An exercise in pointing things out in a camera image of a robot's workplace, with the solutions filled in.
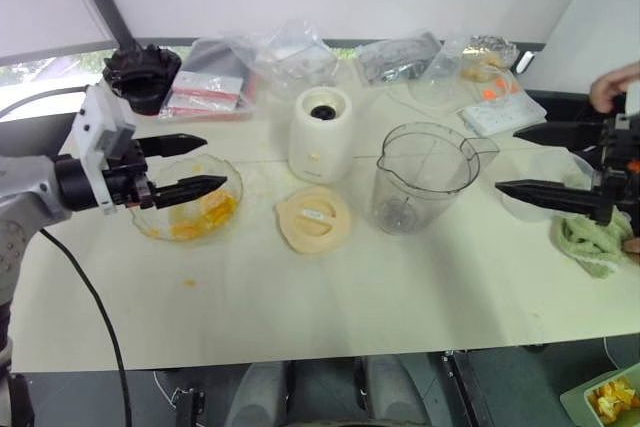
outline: black cable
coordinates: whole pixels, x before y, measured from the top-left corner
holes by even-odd
[[[58,247],[62,251],[62,253],[67,257],[67,259],[69,259],[69,262],[71,262],[71,265],[73,265],[73,268],[76,270],[76,272],[82,279],[82,282],[84,282],[84,285],[87,287],[87,289],[89,289],[89,292],[93,296],[93,300],[96,301],[98,310],[100,310],[100,315],[102,315],[102,320],[104,320],[104,323],[107,326],[107,330],[109,331],[109,338],[111,339],[111,343],[113,344],[113,351],[116,354],[116,362],[118,364],[118,374],[120,375],[120,386],[122,388],[122,400],[124,402],[125,426],[132,427],[133,424],[131,421],[131,399],[129,397],[129,385],[127,384],[127,375],[124,371],[122,354],[120,353],[120,345],[118,344],[118,338],[116,337],[116,333],[113,330],[113,325],[111,325],[111,320],[109,319],[109,315],[107,314],[107,311],[104,308],[102,299],[100,299],[100,295],[98,295],[98,292],[91,284],[91,281],[89,280],[87,275],[84,273],[84,271],[82,270],[82,267],[80,267],[80,264],[78,263],[76,258],[73,256],[71,251],[67,249],[67,247],[62,242],[60,242],[53,235],[47,232],[46,229],[40,229],[40,233],[44,235],[47,239],[49,239],[49,241],[51,241],[53,245]]]
[[[45,97],[52,97],[54,95],[75,94],[76,92],[86,92],[88,87],[89,87],[88,85],[82,85],[78,87],[65,87],[63,89],[47,90],[46,92],[40,92],[39,94],[31,95],[22,100],[19,100],[18,102],[11,104],[9,107],[5,109],[0,110],[0,118],[4,117],[5,115],[9,115],[14,110],[22,107],[25,104],[28,104],[29,102],[33,102],[39,99],[44,99]]]

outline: plastic pitcher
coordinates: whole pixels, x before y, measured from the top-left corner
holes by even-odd
[[[387,134],[378,159],[373,214],[390,234],[418,232],[446,210],[500,150],[438,124],[404,124]]]

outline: white table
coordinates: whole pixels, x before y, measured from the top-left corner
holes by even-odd
[[[369,202],[375,159],[398,124],[429,121],[382,94],[346,90],[359,103],[353,170],[334,188],[352,209],[338,249],[294,253],[273,207],[308,184],[286,163],[291,105],[261,101],[238,123],[141,119],[138,136],[183,131],[199,150],[230,160],[245,196],[233,228],[206,240],[149,239],[126,209],[92,210],[51,228],[101,293],[128,369],[496,347],[640,331],[640,268],[589,277],[503,207],[498,180],[516,178],[539,151],[499,136],[502,152],[452,207],[416,236],[384,234]],[[394,89],[394,98],[406,92]],[[458,102],[469,99],[460,93]],[[438,120],[470,135],[460,119]],[[169,159],[153,160],[154,169]],[[66,258],[41,236],[22,265],[11,335],[16,371],[115,368],[92,299]]]

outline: green towel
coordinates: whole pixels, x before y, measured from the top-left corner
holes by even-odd
[[[551,226],[553,243],[592,277],[601,279],[624,265],[635,265],[622,250],[623,242],[631,237],[631,224],[615,208],[607,226],[598,225],[583,215],[555,217]]]

